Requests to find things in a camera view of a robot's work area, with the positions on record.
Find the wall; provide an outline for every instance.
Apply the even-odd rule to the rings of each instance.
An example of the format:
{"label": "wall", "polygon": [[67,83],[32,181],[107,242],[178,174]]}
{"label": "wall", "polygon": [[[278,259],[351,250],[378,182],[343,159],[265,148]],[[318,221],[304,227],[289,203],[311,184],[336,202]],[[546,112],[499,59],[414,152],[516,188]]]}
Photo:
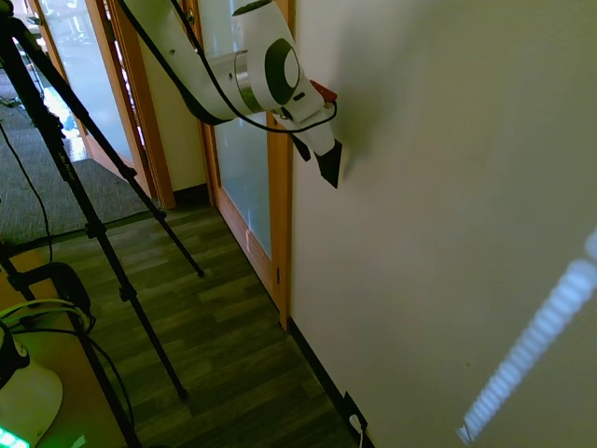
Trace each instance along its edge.
{"label": "wall", "polygon": [[12,6],[14,7],[15,14],[27,14],[27,8],[22,0],[13,0]]}
{"label": "wall", "polygon": [[[597,2],[300,0],[340,95],[334,190],[296,157],[292,315],[378,448],[455,429],[597,224]],[[480,447],[593,446],[597,301]]]}
{"label": "wall", "polygon": [[206,182],[197,120],[145,42],[139,38],[173,190]]}

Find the red part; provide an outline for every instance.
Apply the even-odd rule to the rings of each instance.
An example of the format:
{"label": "red part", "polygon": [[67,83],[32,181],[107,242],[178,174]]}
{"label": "red part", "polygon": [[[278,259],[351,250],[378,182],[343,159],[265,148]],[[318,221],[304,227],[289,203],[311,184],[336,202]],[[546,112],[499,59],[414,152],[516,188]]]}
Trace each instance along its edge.
{"label": "red part", "polygon": [[318,82],[311,80],[311,84],[315,87],[315,89],[324,97],[324,101],[326,103],[333,103],[338,99],[338,94],[330,89],[322,86]]}

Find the hallway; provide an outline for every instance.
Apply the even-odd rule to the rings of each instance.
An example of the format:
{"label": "hallway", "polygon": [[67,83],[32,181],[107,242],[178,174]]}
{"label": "hallway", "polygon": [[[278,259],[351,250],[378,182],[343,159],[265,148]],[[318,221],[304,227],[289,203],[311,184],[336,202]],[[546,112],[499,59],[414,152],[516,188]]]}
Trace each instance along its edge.
{"label": "hallway", "polygon": [[98,318],[91,336],[117,363],[144,446],[354,446],[219,213],[188,209],[171,213],[169,222],[205,278],[152,219],[108,235],[189,391],[187,403],[118,297],[97,242],[77,238],[55,247],[56,260],[73,266],[90,293]]}

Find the black baseboard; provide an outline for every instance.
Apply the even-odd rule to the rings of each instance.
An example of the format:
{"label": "black baseboard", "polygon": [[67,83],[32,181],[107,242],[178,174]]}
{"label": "black baseboard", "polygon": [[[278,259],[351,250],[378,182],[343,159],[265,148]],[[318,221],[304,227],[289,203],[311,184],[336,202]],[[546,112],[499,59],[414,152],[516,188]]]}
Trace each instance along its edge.
{"label": "black baseboard", "polygon": [[181,205],[209,205],[209,192],[207,184],[196,185],[188,189],[180,189],[174,192],[176,206]]}
{"label": "black baseboard", "polygon": [[[348,427],[349,432],[353,436],[353,439],[356,441],[358,446],[358,443],[360,442],[360,436],[351,426],[348,419],[352,414],[356,413],[361,418],[361,423],[365,425],[365,428],[367,428],[367,421],[363,417],[363,414],[361,414],[361,412],[358,410],[348,392],[346,392],[344,397],[342,396],[341,392],[338,390],[329,374],[327,374],[324,365],[317,358],[317,355],[311,349],[311,346],[300,332],[299,327],[297,327],[297,323],[292,317],[290,317],[288,320],[288,331],[296,341],[302,355],[307,359],[307,362],[311,366],[313,373],[315,373],[317,380],[319,380],[319,384],[321,384],[321,386],[324,388],[324,391],[332,401],[336,411],[338,411],[342,417],[342,420]],[[365,433],[365,437],[363,439],[363,448],[374,448],[373,443],[371,442],[371,439],[368,437],[367,433]]]}

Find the tripod leg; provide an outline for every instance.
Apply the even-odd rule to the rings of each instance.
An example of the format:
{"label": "tripod leg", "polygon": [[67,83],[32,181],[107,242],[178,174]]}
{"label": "tripod leg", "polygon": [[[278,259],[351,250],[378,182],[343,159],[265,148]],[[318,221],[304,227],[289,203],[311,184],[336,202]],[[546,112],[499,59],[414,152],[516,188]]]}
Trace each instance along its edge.
{"label": "tripod leg", "polygon": [[6,253],[3,243],[0,243],[0,266],[2,266],[7,272],[7,280],[10,285],[16,291],[19,291],[27,301],[34,301],[34,293],[31,292],[31,289],[29,289],[29,285],[26,285],[21,281],[21,273],[17,271],[17,268],[15,268],[14,264],[12,264],[12,261],[10,261],[10,257]]}
{"label": "tripod leg", "polygon": [[143,201],[147,209],[151,212],[153,217],[160,223],[162,228],[168,233],[168,236],[174,241],[176,247],[181,251],[183,256],[187,259],[193,269],[197,272],[199,277],[204,276],[203,270],[199,267],[194,258],[191,257],[187,248],[181,243],[172,228],[166,222],[165,213],[158,210],[155,204],[147,197],[141,186],[135,180],[136,172],[125,165],[117,152],[112,148],[100,129],[91,119],[89,112],[85,106],[78,100],[75,93],[72,91],[68,83],[62,78],[60,73],[52,65],[51,61],[46,57],[43,51],[37,46],[34,39],[30,39],[29,32],[24,26],[13,26],[13,35],[17,38],[19,43],[29,57],[33,60],[37,68],[43,73],[49,83],[56,89],[56,92],[62,97],[64,102],[69,106],[77,118],[85,125],[85,127],[95,137],[97,142],[102,147],[105,155],[116,165],[118,171],[131,185],[134,192]]}
{"label": "tripod leg", "polygon": [[[9,19],[7,21],[14,25],[10,28],[19,28],[19,26],[24,28],[24,25],[22,25],[21,21],[17,19],[14,21]],[[147,319],[147,316],[141,307],[141,303],[137,299],[137,293],[132,287],[129,278],[124,272],[122,264],[120,264],[120,260],[114,251],[114,248],[110,244],[110,240],[105,234],[104,223],[95,213],[90,198],[83,188],[83,185],[81,184],[81,181],[79,180],[75,169],[73,168],[73,164],[68,159],[68,155],[64,150],[64,143],[62,141],[60,122],[46,109],[39,92],[29,77],[27,69],[22,63],[21,56],[16,46],[12,42],[12,36],[7,33],[7,28],[8,27],[0,28],[0,58],[3,60],[3,66],[8,78],[17,91],[17,94],[19,95],[27,112],[29,113],[29,117],[40,131],[42,138],[48,147],[49,153],[62,176],[62,179],[68,183],[71,191],[73,191],[76,201],[78,202],[83,215],[85,215],[85,218],[88,221],[88,236],[90,238],[98,239],[106,258],[110,263],[110,267],[114,271],[114,274],[120,283],[120,297],[124,301],[131,302],[132,308],[137,313],[137,316],[141,321],[149,340],[158,352],[161,362],[170,375],[178,395],[180,397],[185,397],[187,391],[181,385],[180,380],[176,376],[170,359],[168,359],[163,347],[160,344],[160,341],[158,340],[158,337],[156,336],[155,331],[151,327],[151,324],[149,323],[149,320]]]}

